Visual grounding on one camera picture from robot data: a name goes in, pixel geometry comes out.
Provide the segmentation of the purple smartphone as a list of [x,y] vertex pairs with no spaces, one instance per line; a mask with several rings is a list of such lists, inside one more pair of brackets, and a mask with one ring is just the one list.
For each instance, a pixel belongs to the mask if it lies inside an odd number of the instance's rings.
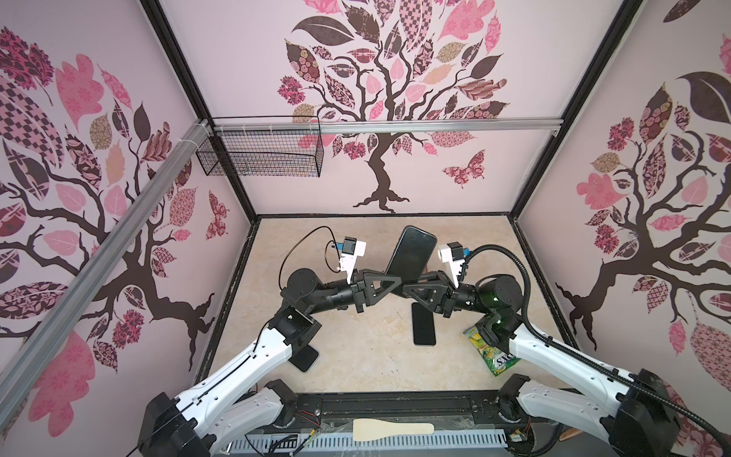
[[418,303],[411,304],[413,344],[421,347],[436,345],[433,313]]

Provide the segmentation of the black phone case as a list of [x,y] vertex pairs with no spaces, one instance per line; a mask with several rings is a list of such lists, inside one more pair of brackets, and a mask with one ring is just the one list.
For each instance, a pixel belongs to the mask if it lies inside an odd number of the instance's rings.
[[428,266],[436,246],[437,237],[435,235],[421,228],[407,225],[391,255],[386,273],[399,276],[403,283],[418,280]]

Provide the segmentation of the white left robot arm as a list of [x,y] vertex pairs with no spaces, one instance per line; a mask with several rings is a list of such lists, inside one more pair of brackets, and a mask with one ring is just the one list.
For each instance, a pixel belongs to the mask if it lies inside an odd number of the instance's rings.
[[245,350],[208,378],[175,397],[160,393],[148,403],[138,443],[144,456],[214,456],[257,428],[290,424],[297,395],[283,381],[252,388],[277,367],[295,359],[311,366],[318,353],[310,342],[321,325],[318,312],[358,312],[401,286],[398,276],[354,272],[350,280],[323,283],[309,268],[293,272],[283,302]]

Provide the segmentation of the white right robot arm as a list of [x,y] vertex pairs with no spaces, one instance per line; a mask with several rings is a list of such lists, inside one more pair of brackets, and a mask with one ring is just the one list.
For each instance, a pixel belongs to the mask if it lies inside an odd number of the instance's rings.
[[455,310],[478,312],[482,317],[475,327],[489,346],[570,386],[557,390],[527,375],[512,375],[495,399],[506,422],[544,418],[589,433],[620,456],[670,455],[682,425],[678,413],[665,404],[669,395],[660,378],[649,371],[615,369],[529,329],[519,314],[523,293],[513,276],[491,275],[479,286],[455,286],[445,274],[430,273],[405,285],[403,292],[443,316]]

